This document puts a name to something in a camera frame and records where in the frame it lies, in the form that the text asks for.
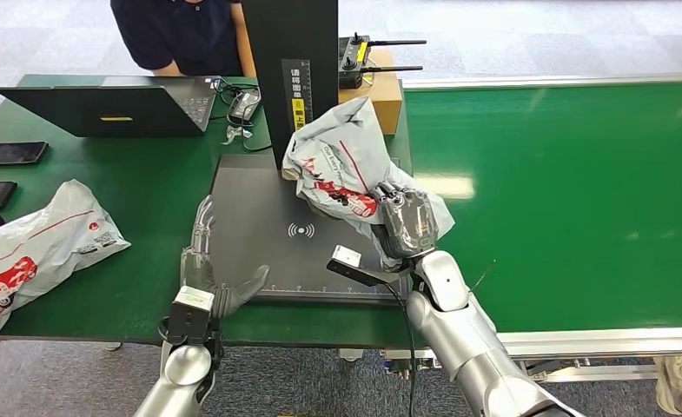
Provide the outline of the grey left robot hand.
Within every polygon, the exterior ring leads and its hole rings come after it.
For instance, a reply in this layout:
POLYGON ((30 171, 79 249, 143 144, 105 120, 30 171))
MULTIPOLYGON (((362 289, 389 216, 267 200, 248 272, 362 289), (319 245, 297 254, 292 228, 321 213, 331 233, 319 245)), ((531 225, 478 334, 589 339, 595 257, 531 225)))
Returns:
POLYGON ((270 266, 261 265, 249 280, 240 285, 218 284, 209 258, 209 238, 214 221, 213 198, 207 195, 198 206, 190 244, 181 253, 180 284, 212 294, 212 317, 223 319, 235 313, 263 289, 268 281, 270 266))

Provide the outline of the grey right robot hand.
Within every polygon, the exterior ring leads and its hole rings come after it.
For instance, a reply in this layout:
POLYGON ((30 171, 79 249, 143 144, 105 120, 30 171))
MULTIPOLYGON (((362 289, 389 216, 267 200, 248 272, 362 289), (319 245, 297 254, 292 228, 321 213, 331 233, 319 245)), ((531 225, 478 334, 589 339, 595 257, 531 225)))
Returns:
POLYGON ((369 195, 381 224, 372 231, 383 253, 395 260, 413 259, 437 248, 439 228, 427 195, 419 189, 379 182, 369 195))

